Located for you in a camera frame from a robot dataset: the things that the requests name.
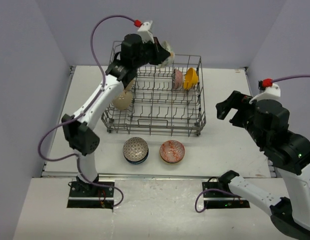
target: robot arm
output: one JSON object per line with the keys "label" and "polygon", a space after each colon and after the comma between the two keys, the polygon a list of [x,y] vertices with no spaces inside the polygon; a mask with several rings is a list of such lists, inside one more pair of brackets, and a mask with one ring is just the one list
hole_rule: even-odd
{"label": "robot arm", "polygon": [[230,123],[245,128],[260,151],[278,168],[290,199],[265,192],[234,171],[222,175],[219,182],[229,192],[267,213],[283,234],[309,240],[310,142],[288,130],[289,111],[274,100],[277,98],[277,94],[270,94],[253,99],[234,91],[227,100],[216,105],[217,118],[223,120],[230,109],[237,109]]}
{"label": "robot arm", "polygon": [[[143,65],[159,65],[171,53],[166,51],[151,33],[152,22],[144,22],[138,34],[128,34],[121,44],[121,51],[115,54],[112,63],[106,70],[106,84],[100,84],[88,100],[71,116],[65,114],[62,122],[65,139],[69,146],[80,156],[82,174],[91,182],[98,179],[95,167],[94,151],[100,143],[94,133],[97,121],[109,103],[137,76],[137,69]],[[78,178],[87,183],[78,174]]]}

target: red bowl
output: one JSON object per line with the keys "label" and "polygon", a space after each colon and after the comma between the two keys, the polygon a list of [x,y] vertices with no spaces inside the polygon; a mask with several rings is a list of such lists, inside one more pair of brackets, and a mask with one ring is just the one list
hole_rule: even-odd
{"label": "red bowl", "polygon": [[185,147],[178,141],[169,140],[162,144],[159,153],[165,162],[169,164],[176,164],[185,156]]}

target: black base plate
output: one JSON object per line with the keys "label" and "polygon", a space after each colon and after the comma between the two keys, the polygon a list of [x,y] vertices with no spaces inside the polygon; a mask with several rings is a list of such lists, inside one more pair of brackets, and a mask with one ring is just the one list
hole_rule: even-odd
{"label": "black base plate", "polygon": [[98,187],[89,183],[85,183],[77,178],[76,181],[68,183],[70,186],[68,208],[88,208],[88,209],[113,209],[114,200],[104,198],[113,198],[114,196],[114,182],[98,181],[98,177],[94,182],[109,187]]}
{"label": "black base plate", "polygon": [[[206,189],[219,189],[217,182],[202,182],[203,190]],[[247,200],[241,200],[237,197],[232,197],[228,194],[224,194],[217,191],[209,191],[204,193],[204,198],[210,198],[209,200],[204,200],[204,206],[206,209],[246,209],[250,208],[249,202]]]}

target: dish rack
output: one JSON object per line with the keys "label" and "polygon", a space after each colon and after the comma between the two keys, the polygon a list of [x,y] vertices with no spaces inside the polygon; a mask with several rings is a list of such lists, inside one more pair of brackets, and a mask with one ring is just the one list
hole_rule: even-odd
{"label": "dish rack", "polygon": [[[110,62],[120,51],[120,41],[113,43]],[[174,69],[183,75],[196,69],[199,82],[189,90],[173,90]],[[131,104],[118,110],[111,103],[101,116],[107,132],[129,134],[168,134],[199,136],[206,125],[201,56],[176,54],[174,63],[166,68],[146,65],[138,69]]]}

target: white wall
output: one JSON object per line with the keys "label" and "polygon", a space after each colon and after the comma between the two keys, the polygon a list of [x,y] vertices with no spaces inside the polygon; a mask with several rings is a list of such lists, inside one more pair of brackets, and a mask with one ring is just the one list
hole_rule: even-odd
{"label": "white wall", "polygon": [[[258,80],[310,74],[310,0],[288,0],[248,69],[253,94]],[[290,128],[310,139],[310,78],[279,83]]]}
{"label": "white wall", "polygon": [[37,3],[0,1],[0,240],[13,238],[30,179],[40,176],[37,144],[57,122],[68,74]]}
{"label": "white wall", "polygon": [[[124,14],[153,20],[153,33],[176,53],[203,56],[205,67],[245,67],[256,55],[285,0],[37,0],[66,60],[95,65],[89,38],[101,18]],[[111,19],[96,33],[96,52],[108,64],[114,40],[136,29]]]}

